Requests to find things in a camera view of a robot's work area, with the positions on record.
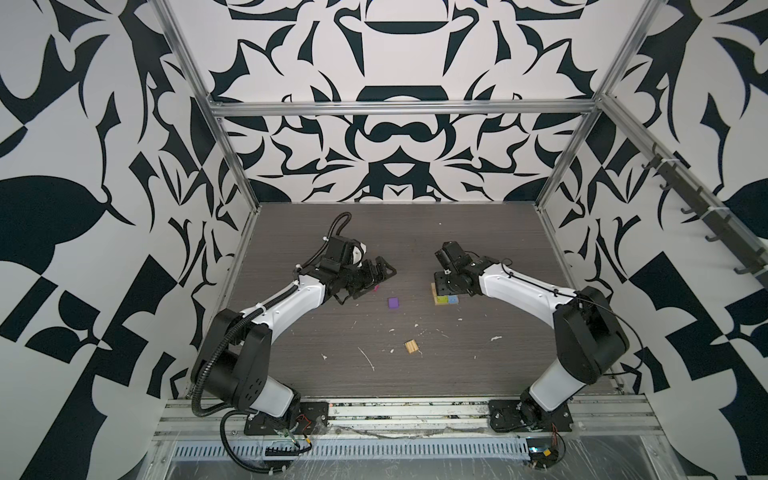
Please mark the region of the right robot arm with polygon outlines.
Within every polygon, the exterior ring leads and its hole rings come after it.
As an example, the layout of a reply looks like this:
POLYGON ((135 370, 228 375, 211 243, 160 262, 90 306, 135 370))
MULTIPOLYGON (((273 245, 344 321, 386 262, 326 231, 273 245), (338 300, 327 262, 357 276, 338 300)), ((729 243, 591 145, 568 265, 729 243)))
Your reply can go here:
POLYGON ((475 257, 455 241, 435 252, 440 295, 484 296, 510 304, 551 327, 556 359, 517 401, 489 403, 496 432, 552 431, 569 426, 567 403, 602 378, 630 347, 619 317, 595 288, 558 287, 515 271, 503 261, 475 257))

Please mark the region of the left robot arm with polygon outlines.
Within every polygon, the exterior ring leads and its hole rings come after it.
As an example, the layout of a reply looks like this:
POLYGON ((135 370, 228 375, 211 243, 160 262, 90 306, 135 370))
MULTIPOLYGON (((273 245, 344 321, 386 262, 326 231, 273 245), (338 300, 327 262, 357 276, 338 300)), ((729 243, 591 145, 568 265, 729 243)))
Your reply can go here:
POLYGON ((328 300, 343 304, 342 292, 358 299, 397 274, 383 257, 365 255, 363 243, 329 236, 285 288, 242 311, 218 312, 192 367, 192 413, 207 417, 231 409, 293 422, 300 394, 269 375, 272 344, 328 300))

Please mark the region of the small natural wood block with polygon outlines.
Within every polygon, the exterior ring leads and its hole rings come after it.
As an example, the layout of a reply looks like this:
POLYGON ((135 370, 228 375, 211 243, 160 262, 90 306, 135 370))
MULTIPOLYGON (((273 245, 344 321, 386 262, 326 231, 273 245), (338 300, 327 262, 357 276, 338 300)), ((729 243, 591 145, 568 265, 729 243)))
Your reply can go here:
POLYGON ((415 340, 410 340, 405 343, 405 348, 409 354, 415 353, 419 350, 418 344, 415 340))

